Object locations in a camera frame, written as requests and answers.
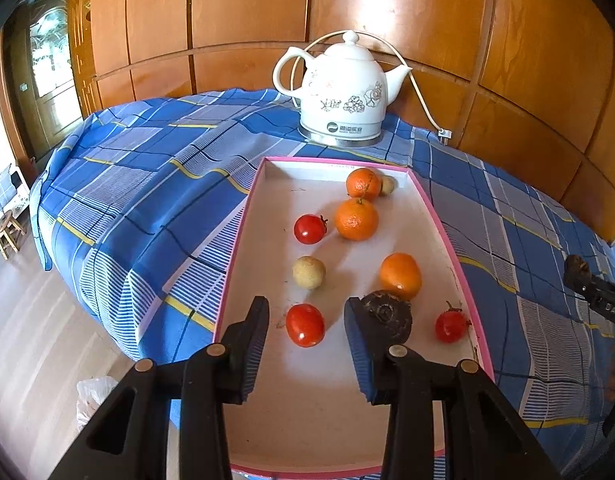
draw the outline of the kettle base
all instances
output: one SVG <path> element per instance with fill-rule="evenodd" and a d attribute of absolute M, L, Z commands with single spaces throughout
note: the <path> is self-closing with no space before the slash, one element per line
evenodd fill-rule
<path fill-rule="evenodd" d="M 374 144 L 379 143 L 383 138 L 383 130 L 381 130 L 381 132 L 373 139 L 342 139 L 331 134 L 315 132 L 312 129 L 306 128 L 303 124 L 298 125 L 298 132 L 307 140 L 317 142 L 318 144 L 324 144 L 326 146 L 335 146 L 337 148 L 365 148 L 366 146 L 373 146 Z"/>

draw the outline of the kettle spout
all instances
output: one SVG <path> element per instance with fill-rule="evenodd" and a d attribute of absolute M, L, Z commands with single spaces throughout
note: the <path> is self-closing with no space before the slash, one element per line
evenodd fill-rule
<path fill-rule="evenodd" d="M 385 78 L 387 79 L 387 104 L 394 102 L 403 84 L 403 79 L 410 73 L 410 70 L 412 69 L 407 65 L 399 65 L 389 72 L 385 72 Z"/>

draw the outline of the wooden stool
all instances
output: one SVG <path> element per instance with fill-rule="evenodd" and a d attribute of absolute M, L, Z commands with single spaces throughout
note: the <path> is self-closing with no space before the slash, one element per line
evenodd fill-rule
<path fill-rule="evenodd" d="M 5 251 L 5 245 L 9 244 L 14 252 L 18 252 L 18 245 L 14 241 L 14 232 L 20 231 L 21 234 L 25 234 L 25 229 L 16 221 L 11 211 L 5 211 L 0 219 L 0 248 L 2 257 L 7 259 L 7 252 Z"/>

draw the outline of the screw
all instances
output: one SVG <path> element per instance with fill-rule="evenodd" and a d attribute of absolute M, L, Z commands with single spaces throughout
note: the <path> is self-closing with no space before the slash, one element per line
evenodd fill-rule
<path fill-rule="evenodd" d="M 225 353 L 225 346 L 220 343 L 214 343 L 207 347 L 207 355 L 211 355 L 212 357 L 219 357 Z"/>
<path fill-rule="evenodd" d="M 461 369 L 466 374 L 475 374 L 478 372 L 478 363 L 472 359 L 464 359 L 461 361 Z"/>
<path fill-rule="evenodd" d="M 151 359 L 141 359 L 134 365 L 134 370 L 137 372 L 147 372 L 152 369 L 152 366 L 154 366 L 154 361 Z"/>
<path fill-rule="evenodd" d="M 392 345 L 388 352 L 392 357 L 405 357 L 407 355 L 407 348 L 403 345 Z"/>

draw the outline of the red tomato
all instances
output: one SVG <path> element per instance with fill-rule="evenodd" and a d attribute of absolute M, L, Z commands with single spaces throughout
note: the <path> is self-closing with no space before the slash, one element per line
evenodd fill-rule
<path fill-rule="evenodd" d="M 470 324 L 459 308 L 450 306 L 436 320 L 436 337 L 443 343 L 455 343 L 465 335 Z"/>
<path fill-rule="evenodd" d="M 323 316 L 308 303 L 294 305 L 287 311 L 285 327 L 289 338 L 303 348 L 318 345 L 325 336 Z"/>
<path fill-rule="evenodd" d="M 322 216 L 303 215 L 294 224 L 296 240 L 305 245 L 320 242 L 327 232 L 327 220 Z"/>

